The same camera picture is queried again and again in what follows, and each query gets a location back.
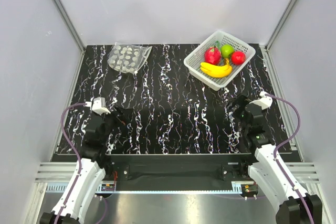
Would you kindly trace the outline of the white plastic basket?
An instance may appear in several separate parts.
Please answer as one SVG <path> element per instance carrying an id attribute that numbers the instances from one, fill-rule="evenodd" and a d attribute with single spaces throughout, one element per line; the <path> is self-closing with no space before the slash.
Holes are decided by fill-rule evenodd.
<path id="1" fill-rule="evenodd" d="M 184 65 L 192 76 L 218 91 L 242 71 L 255 53 L 242 40 L 216 31 L 184 59 Z"/>

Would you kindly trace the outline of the red apple toy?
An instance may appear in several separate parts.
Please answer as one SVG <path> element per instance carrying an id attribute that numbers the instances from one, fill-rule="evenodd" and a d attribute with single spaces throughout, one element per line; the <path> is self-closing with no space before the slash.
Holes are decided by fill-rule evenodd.
<path id="1" fill-rule="evenodd" d="M 231 55 L 231 61 L 235 65 L 242 65 L 246 60 L 246 56 L 242 51 L 235 51 Z"/>

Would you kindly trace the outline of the red dragon fruit toy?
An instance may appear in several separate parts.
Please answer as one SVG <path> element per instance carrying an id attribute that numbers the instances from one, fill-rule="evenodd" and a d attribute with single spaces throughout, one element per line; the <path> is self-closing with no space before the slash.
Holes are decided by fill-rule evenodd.
<path id="1" fill-rule="evenodd" d="M 220 50 L 214 46 L 206 50 L 204 57 L 206 63 L 210 63 L 212 65 L 218 65 L 221 61 L 222 55 Z"/>

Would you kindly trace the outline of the green apple toy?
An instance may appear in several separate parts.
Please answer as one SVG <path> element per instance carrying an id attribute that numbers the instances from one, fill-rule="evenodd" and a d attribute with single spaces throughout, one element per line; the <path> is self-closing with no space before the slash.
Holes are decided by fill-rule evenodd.
<path id="1" fill-rule="evenodd" d="M 234 48 L 229 44 L 225 44 L 221 47 L 221 54 L 223 58 L 230 58 L 234 52 Z"/>

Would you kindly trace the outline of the clear dotted zip top bag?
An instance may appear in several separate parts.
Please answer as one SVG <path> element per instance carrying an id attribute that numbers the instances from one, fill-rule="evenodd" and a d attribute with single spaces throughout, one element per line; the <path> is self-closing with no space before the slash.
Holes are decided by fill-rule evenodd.
<path id="1" fill-rule="evenodd" d="M 116 42 L 108 55 L 108 65 L 121 73 L 137 74 L 146 63 L 152 46 L 137 46 Z"/>

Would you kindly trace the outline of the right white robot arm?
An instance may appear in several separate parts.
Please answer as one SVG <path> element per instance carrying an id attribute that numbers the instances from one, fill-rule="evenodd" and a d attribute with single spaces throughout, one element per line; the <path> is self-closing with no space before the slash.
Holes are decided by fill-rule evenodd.
<path id="1" fill-rule="evenodd" d="M 240 120 L 243 144 L 255 158 L 238 167 L 239 176 L 252 179 L 262 189 L 276 212 L 276 223 L 322 223 L 321 199 L 301 186 L 278 152 L 295 134 L 279 145 L 267 136 L 265 112 L 274 99 L 266 92 L 256 100 L 239 94 L 227 105 L 234 109 L 233 117 Z"/>

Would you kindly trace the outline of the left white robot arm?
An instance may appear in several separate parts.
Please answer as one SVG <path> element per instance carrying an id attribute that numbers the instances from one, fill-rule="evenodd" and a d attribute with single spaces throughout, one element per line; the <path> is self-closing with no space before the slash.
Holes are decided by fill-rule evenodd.
<path id="1" fill-rule="evenodd" d="M 84 106 L 84 103 L 67 107 L 61 115 L 62 134 L 77 157 L 76 167 L 60 200 L 50 213 L 42 214 L 40 223 L 84 223 L 99 184 L 111 176 L 117 178 L 112 160 L 106 154 L 107 142 L 114 129 L 127 128 L 133 110 L 120 106 L 114 106 L 111 111 L 92 109 L 93 128 L 86 130 L 81 150 L 77 150 L 64 129 L 66 112 L 77 106 Z"/>

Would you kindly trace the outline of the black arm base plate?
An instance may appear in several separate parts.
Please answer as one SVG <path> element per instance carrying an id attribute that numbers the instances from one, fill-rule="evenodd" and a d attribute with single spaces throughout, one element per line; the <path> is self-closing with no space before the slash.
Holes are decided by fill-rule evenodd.
<path id="1" fill-rule="evenodd" d="M 254 184 L 251 154 L 113 154 L 120 191 L 222 191 Z"/>

